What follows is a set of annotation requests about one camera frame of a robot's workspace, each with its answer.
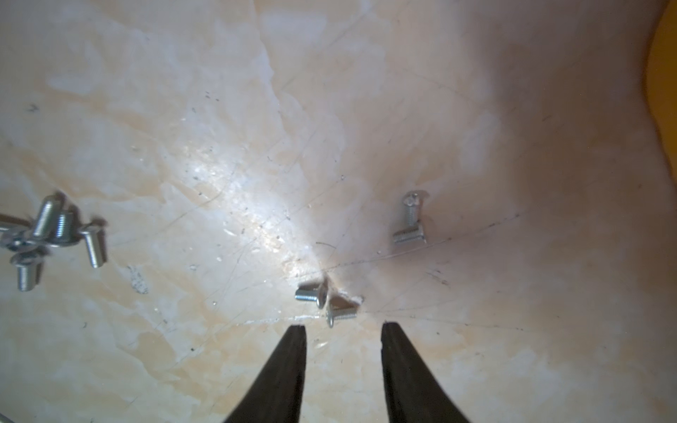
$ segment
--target countersunk screw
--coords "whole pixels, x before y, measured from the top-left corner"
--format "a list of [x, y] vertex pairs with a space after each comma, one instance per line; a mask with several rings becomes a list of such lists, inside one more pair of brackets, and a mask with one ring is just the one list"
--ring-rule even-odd
[[418, 198], [418, 194], [412, 192], [408, 194], [404, 200], [404, 206], [406, 207], [405, 220], [407, 222], [407, 227], [416, 226], [418, 222], [418, 210], [420, 209], [421, 201]]
[[44, 240], [49, 233], [54, 229], [56, 219], [61, 211], [62, 201], [59, 196], [47, 196], [43, 200], [38, 212], [38, 217], [35, 219], [31, 238], [34, 240]]
[[294, 297], [299, 301], [315, 301], [315, 304], [318, 305], [318, 309], [321, 309], [327, 302], [327, 291], [329, 291], [327, 283], [322, 282], [317, 289], [297, 289]]
[[80, 242], [73, 234], [73, 223], [75, 213], [71, 210], [61, 210], [56, 222], [56, 232], [54, 238], [49, 241], [53, 247], [69, 247]]
[[396, 244], [415, 240], [423, 240], [423, 242], [426, 242], [423, 225], [421, 225], [420, 222], [418, 222], [416, 226], [408, 227], [407, 229], [403, 229], [393, 234], [393, 242]]
[[17, 225], [0, 234], [0, 247], [14, 252], [26, 252], [34, 250], [36, 242], [28, 239], [30, 229]]
[[18, 252], [9, 260], [18, 269], [18, 287], [21, 292], [28, 292], [35, 288], [38, 280], [38, 266], [43, 257], [38, 250]]
[[333, 309], [331, 305], [327, 307], [327, 324], [330, 328], [334, 327], [334, 320], [354, 319], [357, 317], [357, 307], [348, 307], [346, 309]]
[[89, 262], [94, 269], [104, 265], [104, 256], [101, 252], [101, 243], [99, 243], [99, 232], [101, 229], [101, 225], [96, 223], [90, 223], [78, 229], [78, 233], [85, 239]]

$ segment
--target bolt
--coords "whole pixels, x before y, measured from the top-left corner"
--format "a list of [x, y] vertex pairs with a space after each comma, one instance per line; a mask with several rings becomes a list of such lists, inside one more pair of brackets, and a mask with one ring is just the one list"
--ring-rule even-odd
[[297, 289], [294, 297], [299, 301], [315, 301], [315, 304], [318, 305], [318, 309], [321, 309], [327, 302], [327, 291], [327, 283], [322, 282], [320, 286], [313, 290], [303, 288]]
[[28, 292], [35, 288], [38, 280], [38, 266], [43, 257], [38, 250], [18, 252], [9, 261], [18, 269], [18, 287], [21, 292]]
[[44, 240], [54, 229], [56, 219], [61, 211], [62, 201], [59, 196], [47, 196], [43, 200], [38, 217], [33, 223], [31, 237], [34, 240]]
[[327, 324], [330, 328], [334, 327], [334, 320], [354, 319], [357, 317], [357, 307], [348, 307], [346, 309], [333, 309], [331, 305], [327, 307]]
[[69, 247], [80, 242], [78, 238], [73, 236], [74, 220], [75, 213], [73, 213], [71, 210], [61, 210], [56, 222], [54, 238], [49, 241], [50, 246]]
[[421, 225], [420, 222], [418, 222], [416, 226], [408, 227], [407, 229], [397, 231], [393, 234], [393, 242], [396, 244], [416, 240], [423, 240], [423, 242], [426, 242], [423, 225]]
[[421, 205], [421, 202], [418, 199], [418, 194], [415, 192], [408, 194], [404, 198], [403, 202], [406, 207], [405, 220], [407, 222], [407, 226], [416, 226], [416, 222], [418, 222], [418, 209]]
[[104, 256], [101, 252], [101, 244], [99, 243], [99, 232], [101, 229], [101, 226], [96, 223], [90, 223], [78, 229], [78, 233], [85, 239], [89, 262], [94, 269], [104, 265]]

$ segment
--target orange object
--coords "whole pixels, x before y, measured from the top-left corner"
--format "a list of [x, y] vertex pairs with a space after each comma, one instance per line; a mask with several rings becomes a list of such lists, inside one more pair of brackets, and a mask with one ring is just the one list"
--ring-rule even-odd
[[677, 182], [677, 1], [671, 0], [653, 37], [647, 99]]

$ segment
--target scratch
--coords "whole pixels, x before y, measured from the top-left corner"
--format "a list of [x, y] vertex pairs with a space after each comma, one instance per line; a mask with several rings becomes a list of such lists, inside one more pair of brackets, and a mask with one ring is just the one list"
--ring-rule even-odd
[[336, 250], [336, 247], [335, 247], [335, 246], [333, 246], [333, 245], [331, 245], [331, 244], [327, 244], [326, 242], [320, 242], [320, 241], [317, 241], [316, 244], [319, 244], [319, 245], [326, 245], [326, 246], [329, 246], [329, 247], [331, 247], [331, 248], [333, 248], [333, 249]]
[[305, 151], [306, 148], [308, 148], [308, 145], [310, 144], [310, 141], [312, 141], [312, 139], [313, 139], [313, 137], [315, 137], [315, 134], [316, 134], [316, 133], [318, 133], [318, 128], [315, 128], [315, 131], [312, 133], [312, 135], [310, 135], [310, 137], [308, 137], [308, 140], [307, 140], [307, 141], [305, 142], [305, 144], [303, 145], [303, 148], [301, 148], [301, 151], [299, 152], [299, 155], [296, 157], [296, 159], [294, 160], [294, 162], [287, 168], [287, 170], [285, 171], [285, 173], [291, 172], [291, 170], [294, 168], [294, 165], [296, 165], [296, 163], [299, 161], [299, 159], [301, 158], [301, 156], [303, 156], [303, 152]]
[[444, 319], [432, 319], [430, 317], [411, 317], [411, 316], [401, 316], [401, 315], [389, 315], [386, 314], [386, 316], [389, 317], [397, 317], [400, 319], [412, 319], [412, 320], [425, 320], [425, 321], [436, 321], [439, 323], [446, 323], [450, 325], [463, 325], [463, 326], [468, 326], [470, 328], [482, 328], [482, 329], [501, 329], [501, 330], [518, 330], [520, 332], [538, 332], [536, 330], [529, 330], [529, 329], [524, 329], [524, 328], [514, 328], [511, 326], [501, 326], [501, 325], [480, 325], [480, 324], [474, 324], [474, 323], [469, 323], [465, 321], [455, 321], [455, 320], [444, 320]]
[[407, 289], [405, 289], [402, 293], [400, 293], [399, 295], [397, 295], [397, 296], [396, 296], [395, 298], [393, 298], [392, 300], [390, 300], [390, 301], [388, 301], [387, 303], [385, 303], [385, 304], [383, 305], [383, 307], [381, 307], [381, 308], [378, 309], [378, 311], [383, 310], [386, 306], [388, 306], [388, 305], [394, 303], [399, 297], [403, 296], [403, 295], [406, 294], [407, 292], [409, 292], [409, 291], [411, 291], [412, 289], [414, 289], [414, 287], [416, 287], [418, 284], [420, 284], [422, 280], [423, 280], [423, 277], [421, 277], [421, 278], [420, 278], [419, 280], [417, 280], [416, 282], [411, 283], [411, 284], [407, 287]]
[[315, 55], [315, 57], [313, 57], [313, 58], [310, 59], [306, 64], [304, 64], [304, 65], [301, 67], [301, 69], [300, 69], [298, 72], [296, 72], [291, 78], [289, 78], [289, 81], [285, 82], [284, 85], [283, 85], [279, 90], [277, 90], [277, 91], [278, 91], [278, 92], [279, 92], [279, 91], [283, 91], [285, 88], [287, 88], [287, 86], [288, 86], [289, 84], [291, 84], [292, 82], [294, 82], [294, 80], [295, 80], [301, 73], [303, 73], [303, 71], [305, 71], [305, 70], [308, 68], [308, 66], [310, 66], [310, 64], [312, 64], [313, 62], [315, 62], [322, 54], [324, 54], [325, 51], [327, 51], [328, 49], [330, 49], [334, 44], [338, 43], [343, 37], [345, 37], [345, 35], [346, 35], [348, 32], [350, 32], [353, 28], [355, 28], [355, 26], [357, 26], [357, 24], [359, 24], [359, 23], [362, 21], [362, 19], [364, 19], [364, 17], [367, 16], [367, 14], [371, 13], [371, 11], [372, 11], [376, 6], [378, 6], [378, 5], [381, 3], [381, 1], [383, 1], [383, 0], [378, 0], [376, 3], [374, 3], [374, 5], [373, 5], [372, 7], [369, 8], [369, 10], [367, 10], [367, 11], [364, 12], [362, 15], [360, 15], [360, 16], [355, 20], [355, 22], [353, 22], [353, 24], [352, 24], [351, 26], [349, 26], [348, 28], [346, 28], [341, 34], [339, 34], [339, 35], [338, 35], [333, 41], [331, 41], [326, 47], [324, 47], [322, 50], [320, 50], [320, 52], [318, 52], [318, 53]]
[[127, 408], [125, 408], [125, 409], [129, 409], [129, 408], [131, 407], [131, 405], [134, 404], [134, 401], [137, 400], [137, 398], [138, 398], [138, 397], [136, 397], [136, 398], [134, 398], [133, 400], [131, 400], [131, 402], [130, 402], [129, 404], [127, 404]]
[[429, 78], [429, 77], [427, 77], [427, 76], [425, 76], [425, 75], [418, 74], [418, 73], [414, 72], [413, 70], [407, 69], [407, 68], [405, 68], [405, 67], [403, 67], [403, 66], [399, 66], [399, 68], [402, 69], [402, 70], [404, 70], [405, 72], [409, 72], [410, 74], [416, 76], [417, 78], [421, 78], [421, 79], [423, 79], [423, 80], [425, 80], [425, 81], [428, 81], [428, 82], [430, 82], [430, 83], [432, 83], [432, 84], [437, 85], [437, 86], [440, 87], [440, 88], [444, 88], [444, 89], [446, 89], [446, 90], [448, 90], [448, 91], [451, 91], [453, 94], [455, 94], [455, 95], [457, 95], [458, 97], [464, 99], [465, 101], [467, 101], [468, 103], [474, 105], [475, 107], [482, 108], [478, 103], [474, 102], [474, 101], [471, 100], [470, 98], [467, 98], [467, 97], [466, 97], [463, 93], [461, 93], [459, 90], [457, 90], [457, 89], [455, 89], [455, 88], [453, 88], [453, 87], [450, 87], [449, 85], [445, 85], [445, 84], [443, 84], [443, 83], [441, 83], [441, 82], [439, 82], [439, 81], [436, 81], [435, 79]]
[[176, 222], [178, 222], [178, 221], [180, 221], [182, 218], [188, 216], [190, 213], [192, 213], [192, 212], [194, 212], [195, 210], [197, 210], [197, 209], [199, 209], [199, 208], [201, 208], [201, 207], [204, 207], [204, 206], [206, 206], [207, 204], [211, 203], [212, 201], [218, 199], [218, 198], [223, 194], [223, 192], [225, 191], [225, 189], [226, 189], [227, 186], [228, 186], [228, 183], [226, 183], [226, 184], [223, 186], [223, 188], [221, 188], [221, 189], [219, 190], [219, 192], [218, 192], [213, 198], [211, 198], [211, 199], [209, 199], [209, 200], [207, 200], [207, 201], [205, 201], [205, 202], [202, 202], [202, 203], [198, 204], [197, 206], [195, 206], [195, 207], [193, 207], [193, 208], [191, 208], [191, 209], [189, 209], [189, 210], [187, 210], [187, 211], [181, 213], [177, 218], [173, 219], [171, 222], [169, 222], [167, 225], [165, 225], [165, 227], [163, 227], [162, 229], [158, 230], [157, 232], [151, 233], [150, 235], [146, 235], [146, 236], [141, 237], [141, 238], [133, 238], [133, 239], [128, 240], [128, 241], [123, 241], [123, 242], [119, 242], [118, 244], [113, 244], [113, 245], [110, 246], [110, 248], [116, 248], [116, 247], [119, 247], [119, 246], [122, 246], [122, 245], [131, 244], [132, 242], [147, 240], [147, 239], [149, 239], [149, 238], [154, 238], [154, 237], [160, 235], [162, 232], [164, 232], [164, 231], [168, 230], [170, 227], [174, 226], [174, 224], [175, 224]]
[[430, 276], [434, 280], [438, 281], [440, 284], [446, 286], [447, 288], [451, 289], [451, 286], [449, 286], [449, 281], [442, 279], [441, 277], [437, 275], [433, 275], [431, 272], [427, 271], [425, 272], [426, 275]]
[[457, 240], [467, 238], [469, 236], [477, 235], [478, 233], [484, 232], [485, 230], [490, 229], [492, 227], [502, 225], [504, 223], [508, 223], [508, 222], [511, 222], [515, 219], [518, 219], [519, 217], [522, 217], [522, 216], [526, 215], [527, 213], [528, 213], [527, 211], [521, 212], [521, 213], [516, 213], [515, 215], [513, 215], [510, 218], [505, 218], [503, 221], [500, 221], [500, 222], [497, 222], [497, 223], [496, 222], [491, 223], [490, 225], [483, 226], [480, 229], [477, 229], [475, 231], [464, 233], [464, 234], [462, 234], [462, 235], [460, 235], [456, 238], [449, 237], [449, 238], [446, 238], [444, 240], [432, 242], [432, 243], [429, 243], [427, 245], [424, 245], [424, 246], [421, 246], [421, 247], [418, 247], [418, 248], [413, 248], [411, 250], [402, 251], [402, 252], [398, 252], [398, 253], [395, 253], [395, 254], [389, 254], [389, 255], [383, 256], [383, 257], [374, 257], [374, 258], [371, 258], [371, 259], [363, 259], [363, 260], [349, 261], [349, 262], [346, 262], [346, 263], [339, 263], [338, 265], [334, 265], [334, 266], [331, 266], [331, 267], [325, 267], [325, 268], [317, 270], [317, 271], [304, 273], [303, 275], [299, 275], [297, 277], [294, 277], [294, 279], [312, 276], [312, 275], [315, 275], [315, 274], [318, 274], [318, 273], [323, 273], [323, 272], [330, 272], [330, 271], [333, 271], [335, 269], [339, 269], [339, 268], [342, 268], [342, 267], [352, 267], [352, 266], [357, 266], [357, 265], [374, 263], [374, 262], [381, 261], [381, 260], [394, 259], [395, 257], [401, 257], [401, 256], [409, 255], [409, 254], [414, 254], [415, 252], [427, 250], [429, 248], [435, 248], [437, 246], [440, 246], [442, 244], [446, 244], [446, 243], [451, 242], [451, 241], [457, 241]]

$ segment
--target screw thread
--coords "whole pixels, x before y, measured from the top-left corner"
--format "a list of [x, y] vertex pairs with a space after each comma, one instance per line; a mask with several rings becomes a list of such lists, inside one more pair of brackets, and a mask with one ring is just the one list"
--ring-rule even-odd
[[299, 301], [316, 301], [318, 299], [318, 291], [299, 289], [294, 294], [294, 298]]
[[59, 241], [70, 241], [73, 234], [74, 214], [70, 210], [63, 210], [59, 213], [56, 222], [55, 238]]
[[415, 226], [416, 222], [418, 222], [418, 205], [414, 204], [412, 206], [405, 206], [405, 208], [405, 221], [407, 226]]
[[21, 292], [28, 292], [35, 288], [38, 280], [38, 267], [31, 265], [18, 268], [18, 288]]
[[332, 310], [332, 315], [334, 316], [334, 320], [354, 319], [355, 317], [357, 317], [357, 309], [350, 308], [350, 309]]
[[47, 196], [43, 200], [38, 217], [32, 229], [32, 237], [44, 240], [54, 228], [57, 216], [61, 210], [61, 199], [57, 196]]
[[94, 269], [101, 267], [104, 264], [104, 256], [101, 252], [98, 233], [88, 233], [85, 235], [85, 243], [87, 244], [89, 263]]

